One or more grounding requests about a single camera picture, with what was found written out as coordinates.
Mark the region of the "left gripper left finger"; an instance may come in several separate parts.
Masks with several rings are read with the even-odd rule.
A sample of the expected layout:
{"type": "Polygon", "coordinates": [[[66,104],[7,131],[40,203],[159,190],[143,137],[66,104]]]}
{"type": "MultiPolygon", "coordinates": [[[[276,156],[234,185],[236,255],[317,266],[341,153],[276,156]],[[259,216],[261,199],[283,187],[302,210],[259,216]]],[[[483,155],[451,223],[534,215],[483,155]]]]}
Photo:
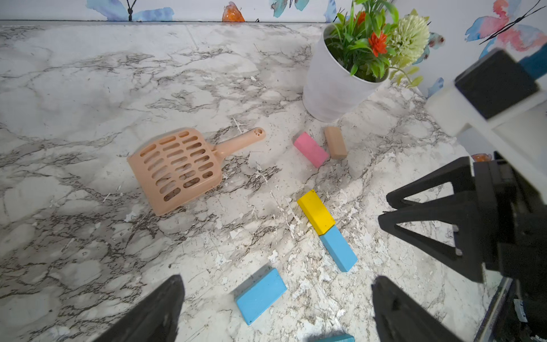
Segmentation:
{"type": "Polygon", "coordinates": [[[96,340],[174,341],[184,298],[182,277],[172,275],[96,340]]]}

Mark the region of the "yellow building block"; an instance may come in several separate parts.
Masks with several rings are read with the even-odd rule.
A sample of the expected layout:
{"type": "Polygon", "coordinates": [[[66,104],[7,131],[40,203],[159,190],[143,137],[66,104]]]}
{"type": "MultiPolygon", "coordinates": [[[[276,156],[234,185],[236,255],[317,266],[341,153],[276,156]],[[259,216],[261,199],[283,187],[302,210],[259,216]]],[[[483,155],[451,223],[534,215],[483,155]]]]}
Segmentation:
{"type": "Polygon", "coordinates": [[[314,190],[307,192],[297,203],[319,236],[325,235],[336,224],[314,190]]]}

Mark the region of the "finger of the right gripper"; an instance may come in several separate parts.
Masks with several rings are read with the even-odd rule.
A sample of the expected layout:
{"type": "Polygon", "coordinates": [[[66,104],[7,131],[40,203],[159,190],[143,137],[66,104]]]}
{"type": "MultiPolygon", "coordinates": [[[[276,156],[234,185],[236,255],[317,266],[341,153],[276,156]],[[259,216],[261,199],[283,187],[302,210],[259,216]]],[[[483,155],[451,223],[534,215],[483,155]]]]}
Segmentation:
{"type": "Polygon", "coordinates": [[[476,228],[480,217],[475,200],[434,200],[378,217],[385,232],[417,247],[472,282],[484,281],[482,252],[476,228]],[[440,221],[457,228],[454,246],[420,235],[402,226],[407,222],[440,221]]]}
{"type": "Polygon", "coordinates": [[[445,183],[451,184],[454,193],[472,191],[474,190],[474,178],[471,166],[470,157],[458,158],[408,185],[389,192],[386,200],[395,209],[417,205],[417,202],[407,200],[407,198],[445,183]]]}

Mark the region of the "pink building block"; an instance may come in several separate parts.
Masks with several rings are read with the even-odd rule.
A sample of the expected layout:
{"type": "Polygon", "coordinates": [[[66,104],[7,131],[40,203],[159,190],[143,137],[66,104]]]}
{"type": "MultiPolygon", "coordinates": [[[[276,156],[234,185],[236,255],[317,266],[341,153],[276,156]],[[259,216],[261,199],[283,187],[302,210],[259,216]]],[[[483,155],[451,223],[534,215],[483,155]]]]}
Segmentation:
{"type": "Polygon", "coordinates": [[[315,168],[320,168],[329,158],[329,154],[306,132],[299,135],[293,145],[315,168]]]}

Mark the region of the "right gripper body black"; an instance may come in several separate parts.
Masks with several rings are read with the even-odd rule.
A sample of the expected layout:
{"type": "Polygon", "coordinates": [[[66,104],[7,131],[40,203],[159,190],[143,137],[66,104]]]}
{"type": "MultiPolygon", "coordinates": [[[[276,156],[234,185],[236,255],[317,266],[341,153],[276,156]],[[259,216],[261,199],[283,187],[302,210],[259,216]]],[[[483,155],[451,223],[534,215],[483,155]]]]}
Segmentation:
{"type": "Polygon", "coordinates": [[[488,270],[512,280],[509,307],[497,319],[498,341],[546,340],[546,204],[505,160],[476,162],[474,184],[488,270]]]}

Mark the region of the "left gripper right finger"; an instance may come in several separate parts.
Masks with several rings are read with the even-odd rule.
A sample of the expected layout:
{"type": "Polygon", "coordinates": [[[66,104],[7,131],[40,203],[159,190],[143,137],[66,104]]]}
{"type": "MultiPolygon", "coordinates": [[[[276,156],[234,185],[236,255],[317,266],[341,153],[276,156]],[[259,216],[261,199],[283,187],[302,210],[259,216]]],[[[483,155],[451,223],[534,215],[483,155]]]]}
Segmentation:
{"type": "Polygon", "coordinates": [[[460,341],[386,276],[375,278],[372,298],[381,342],[460,341]]]}

